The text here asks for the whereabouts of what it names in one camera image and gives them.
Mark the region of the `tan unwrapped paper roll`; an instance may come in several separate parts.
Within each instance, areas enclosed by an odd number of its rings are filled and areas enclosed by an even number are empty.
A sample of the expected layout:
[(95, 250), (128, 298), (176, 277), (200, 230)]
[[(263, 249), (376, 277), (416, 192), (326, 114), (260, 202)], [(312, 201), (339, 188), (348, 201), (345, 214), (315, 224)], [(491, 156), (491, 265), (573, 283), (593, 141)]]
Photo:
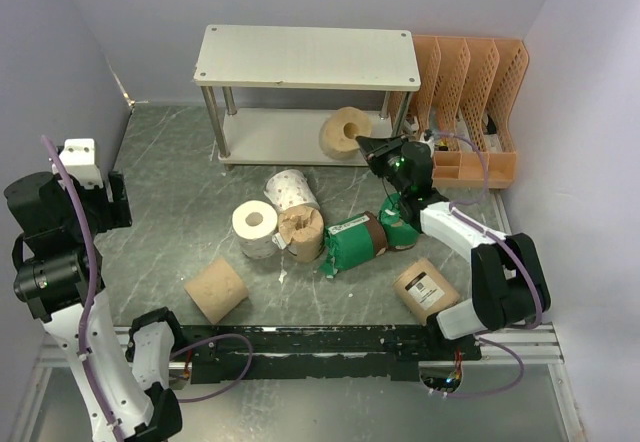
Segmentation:
[(362, 110), (343, 107), (322, 125), (319, 133), (321, 151), (330, 159), (346, 161), (359, 153), (358, 136), (369, 137), (372, 122)]
[(246, 284), (223, 257), (217, 257), (184, 289), (212, 325), (249, 297)]

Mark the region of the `green paper roll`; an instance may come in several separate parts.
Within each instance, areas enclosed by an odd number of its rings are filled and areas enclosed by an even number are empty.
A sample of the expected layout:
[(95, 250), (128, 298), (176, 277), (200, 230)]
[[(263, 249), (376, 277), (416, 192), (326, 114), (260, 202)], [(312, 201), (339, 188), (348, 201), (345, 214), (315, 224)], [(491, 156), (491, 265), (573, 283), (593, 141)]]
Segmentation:
[(384, 229), (388, 248), (391, 251), (413, 248), (420, 236), (418, 231), (401, 218), (398, 200), (398, 194), (389, 195), (378, 213), (378, 221)]

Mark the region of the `brown roll with cartoon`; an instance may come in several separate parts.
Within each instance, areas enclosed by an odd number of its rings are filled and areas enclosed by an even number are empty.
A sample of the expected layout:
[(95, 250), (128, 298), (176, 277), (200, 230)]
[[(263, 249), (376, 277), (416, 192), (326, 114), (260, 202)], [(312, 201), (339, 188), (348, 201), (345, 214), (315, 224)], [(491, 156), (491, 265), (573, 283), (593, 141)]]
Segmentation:
[(310, 206), (286, 209), (278, 216), (272, 241), (298, 262), (312, 262), (324, 248), (324, 219), (317, 209)]

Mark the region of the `brown roll white label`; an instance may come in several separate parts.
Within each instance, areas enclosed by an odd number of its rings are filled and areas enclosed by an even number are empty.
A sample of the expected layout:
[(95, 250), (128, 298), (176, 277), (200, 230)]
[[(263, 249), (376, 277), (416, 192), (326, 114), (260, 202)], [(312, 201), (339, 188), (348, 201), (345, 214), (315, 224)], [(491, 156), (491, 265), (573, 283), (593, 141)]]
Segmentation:
[(458, 291), (426, 258), (411, 264), (393, 282), (392, 288), (422, 326), (429, 316), (454, 306)]

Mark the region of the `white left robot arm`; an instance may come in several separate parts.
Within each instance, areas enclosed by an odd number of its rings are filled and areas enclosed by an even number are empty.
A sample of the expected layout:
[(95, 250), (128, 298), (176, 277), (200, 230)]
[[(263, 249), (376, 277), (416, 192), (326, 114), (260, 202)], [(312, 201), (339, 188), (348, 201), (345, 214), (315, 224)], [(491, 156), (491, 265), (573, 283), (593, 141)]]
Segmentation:
[(169, 361), (181, 357), (187, 337), (166, 307), (134, 320), (129, 342), (118, 340), (91, 239), (131, 225), (123, 176), (108, 187), (73, 184), (87, 215), (78, 221), (73, 198), (57, 176), (37, 172), (4, 191), (22, 229), (12, 250), (14, 292), (63, 351), (83, 398), (94, 441), (166, 441), (183, 419), (169, 387)]

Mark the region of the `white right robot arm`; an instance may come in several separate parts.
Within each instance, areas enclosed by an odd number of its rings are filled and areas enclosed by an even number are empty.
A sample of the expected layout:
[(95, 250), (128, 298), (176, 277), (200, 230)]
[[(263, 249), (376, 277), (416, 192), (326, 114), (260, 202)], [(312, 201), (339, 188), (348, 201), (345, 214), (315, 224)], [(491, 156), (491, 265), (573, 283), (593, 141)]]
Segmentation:
[(494, 231), (467, 217), (433, 186), (435, 141), (453, 133), (424, 131), (418, 139), (355, 138), (368, 167), (399, 195), (401, 219), (462, 256), (471, 269), (471, 297), (427, 318), (426, 352), (443, 360), (459, 338), (507, 327), (533, 329), (551, 297), (531, 237)]

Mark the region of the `grey white tape dispenser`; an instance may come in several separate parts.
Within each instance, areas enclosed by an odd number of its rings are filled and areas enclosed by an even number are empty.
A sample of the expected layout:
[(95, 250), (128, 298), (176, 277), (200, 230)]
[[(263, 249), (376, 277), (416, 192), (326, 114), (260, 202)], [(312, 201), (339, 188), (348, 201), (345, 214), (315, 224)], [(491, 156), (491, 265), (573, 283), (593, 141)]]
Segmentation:
[(413, 116), (404, 121), (404, 130), (408, 135), (415, 135), (420, 129), (418, 119)]

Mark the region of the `green wrapped roll brown band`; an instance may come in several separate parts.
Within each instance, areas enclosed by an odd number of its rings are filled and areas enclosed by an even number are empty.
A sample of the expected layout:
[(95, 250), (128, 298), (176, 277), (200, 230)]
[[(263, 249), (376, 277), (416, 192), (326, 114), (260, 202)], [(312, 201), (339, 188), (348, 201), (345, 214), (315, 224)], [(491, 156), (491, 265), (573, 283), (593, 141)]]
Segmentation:
[(373, 260), (388, 248), (381, 223), (368, 211), (327, 227), (324, 245), (327, 256), (320, 270), (328, 278)]

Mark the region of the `white roll with red dots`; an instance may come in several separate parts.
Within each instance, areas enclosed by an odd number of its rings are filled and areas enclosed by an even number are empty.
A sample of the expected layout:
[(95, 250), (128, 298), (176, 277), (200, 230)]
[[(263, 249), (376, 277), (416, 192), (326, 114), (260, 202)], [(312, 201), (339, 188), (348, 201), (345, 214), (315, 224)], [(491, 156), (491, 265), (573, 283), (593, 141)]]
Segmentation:
[(278, 214), (297, 206), (320, 209), (307, 178), (297, 169), (283, 170), (269, 178), (265, 184), (264, 195)]

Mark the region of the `orange plastic file organizer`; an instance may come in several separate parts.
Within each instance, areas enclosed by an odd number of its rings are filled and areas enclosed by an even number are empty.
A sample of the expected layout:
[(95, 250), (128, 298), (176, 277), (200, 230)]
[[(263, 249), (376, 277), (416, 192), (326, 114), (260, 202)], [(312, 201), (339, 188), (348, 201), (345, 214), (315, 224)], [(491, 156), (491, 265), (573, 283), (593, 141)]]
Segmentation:
[[(480, 187), (488, 168), (488, 187), (506, 189), (515, 180), (518, 154), (509, 118), (529, 65), (524, 42), (515, 38), (415, 35), (421, 86), (411, 96), (407, 118), (420, 129), (454, 133), (436, 143), (434, 179), (438, 187)], [(497, 127), (500, 153), (487, 151), (487, 116)]]

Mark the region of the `black item in organizer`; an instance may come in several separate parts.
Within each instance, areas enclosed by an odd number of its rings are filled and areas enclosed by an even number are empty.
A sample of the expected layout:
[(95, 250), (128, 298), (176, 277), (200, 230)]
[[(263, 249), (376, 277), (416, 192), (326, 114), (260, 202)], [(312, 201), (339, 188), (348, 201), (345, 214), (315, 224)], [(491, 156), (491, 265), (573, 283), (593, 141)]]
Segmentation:
[(486, 121), (486, 133), (489, 135), (494, 135), (498, 132), (498, 127), (491, 116), (487, 116)]

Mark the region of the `white packets in organizer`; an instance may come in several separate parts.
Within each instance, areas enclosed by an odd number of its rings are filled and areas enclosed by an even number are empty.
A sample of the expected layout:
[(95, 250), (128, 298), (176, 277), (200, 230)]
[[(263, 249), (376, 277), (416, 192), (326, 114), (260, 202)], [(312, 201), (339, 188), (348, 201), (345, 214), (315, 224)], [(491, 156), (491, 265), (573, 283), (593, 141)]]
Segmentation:
[(485, 134), (484, 140), (488, 152), (500, 153), (502, 151), (502, 145), (497, 133)]

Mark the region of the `white upright paper roll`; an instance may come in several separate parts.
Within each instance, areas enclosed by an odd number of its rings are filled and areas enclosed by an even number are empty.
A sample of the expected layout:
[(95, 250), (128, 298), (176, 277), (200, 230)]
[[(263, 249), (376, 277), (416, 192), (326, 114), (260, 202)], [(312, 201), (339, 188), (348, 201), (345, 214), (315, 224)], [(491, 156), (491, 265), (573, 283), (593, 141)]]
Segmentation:
[(268, 203), (249, 200), (232, 214), (232, 229), (241, 251), (251, 259), (265, 259), (278, 251), (272, 237), (278, 227), (278, 214)]

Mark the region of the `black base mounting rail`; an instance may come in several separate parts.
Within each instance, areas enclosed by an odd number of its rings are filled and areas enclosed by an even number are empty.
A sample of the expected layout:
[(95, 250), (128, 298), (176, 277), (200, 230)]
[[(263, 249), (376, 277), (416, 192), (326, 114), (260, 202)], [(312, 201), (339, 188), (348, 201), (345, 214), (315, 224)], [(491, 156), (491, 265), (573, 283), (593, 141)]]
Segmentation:
[(451, 341), (421, 325), (239, 326), (184, 325), (192, 350), (191, 381), (382, 377), (417, 381), (419, 368), (451, 366), (457, 354), (478, 361), (471, 336)]

